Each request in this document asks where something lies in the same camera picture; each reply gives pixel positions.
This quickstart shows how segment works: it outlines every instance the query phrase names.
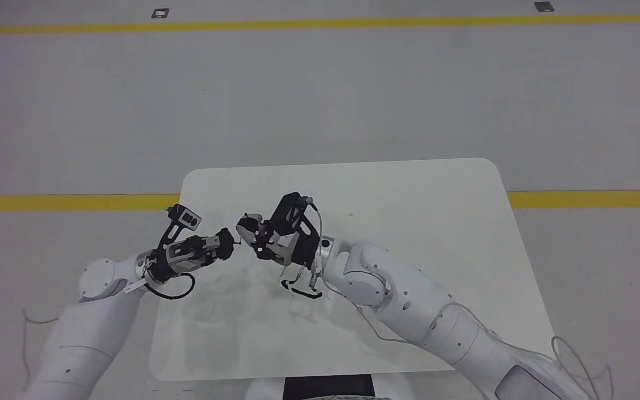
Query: white table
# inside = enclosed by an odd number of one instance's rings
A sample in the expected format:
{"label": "white table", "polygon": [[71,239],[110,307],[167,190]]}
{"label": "white table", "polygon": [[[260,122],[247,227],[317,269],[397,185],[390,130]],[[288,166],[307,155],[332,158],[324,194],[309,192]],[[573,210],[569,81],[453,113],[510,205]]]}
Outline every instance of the white table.
{"label": "white table", "polygon": [[[325,234],[384,244],[427,268],[506,340],[550,352],[551,324],[491,162],[202,169],[187,175],[180,202],[202,216],[197,234],[225,226],[236,234],[244,212],[268,218],[292,191],[313,196]],[[197,271],[191,295],[160,303],[153,376],[182,381],[450,368],[412,346],[378,340],[344,299],[291,297],[278,284],[280,271],[246,245],[228,261]],[[291,266],[286,274],[296,271]],[[166,290],[178,293],[185,281]]]}

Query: gray floor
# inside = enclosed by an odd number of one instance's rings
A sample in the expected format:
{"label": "gray floor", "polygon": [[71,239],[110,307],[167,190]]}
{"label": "gray floor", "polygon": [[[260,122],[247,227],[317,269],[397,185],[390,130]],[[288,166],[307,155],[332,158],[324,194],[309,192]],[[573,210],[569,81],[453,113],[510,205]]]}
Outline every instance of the gray floor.
{"label": "gray floor", "polygon": [[[635,2],[554,2],[638,13]],[[530,2],[169,1],[171,20],[533,15]],[[147,22],[149,1],[0,5],[0,23]],[[177,192],[201,167],[487,157],[509,190],[640,189],[640,26],[0,36],[0,193]],[[557,334],[617,399],[640,397],[640,210],[516,210]],[[153,246],[159,212],[0,214],[0,397],[15,396],[20,307],[57,315],[99,257]],[[143,299],[93,399],[241,398],[246,382],[156,382]],[[46,327],[29,334],[37,364]],[[475,399],[451,372],[421,398]]]}

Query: yellow stripe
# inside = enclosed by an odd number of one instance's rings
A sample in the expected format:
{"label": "yellow stripe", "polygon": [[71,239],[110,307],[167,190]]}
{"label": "yellow stripe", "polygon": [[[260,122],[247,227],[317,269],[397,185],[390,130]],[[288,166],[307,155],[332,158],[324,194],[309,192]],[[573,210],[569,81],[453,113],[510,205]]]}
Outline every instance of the yellow stripe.
{"label": "yellow stripe", "polygon": [[178,194],[45,194],[0,196],[0,212],[8,211],[152,211],[177,203]]}
{"label": "yellow stripe", "polygon": [[96,25],[9,25],[0,35],[194,32],[273,29],[345,29],[429,26],[638,24],[640,14],[535,15],[504,17],[347,18],[273,21],[155,22]]}
{"label": "yellow stripe", "polygon": [[640,191],[509,192],[512,208],[640,208]]}
{"label": "yellow stripe", "polygon": [[[512,208],[640,208],[640,191],[509,192]],[[0,212],[156,211],[179,194],[69,194],[0,196]]]}

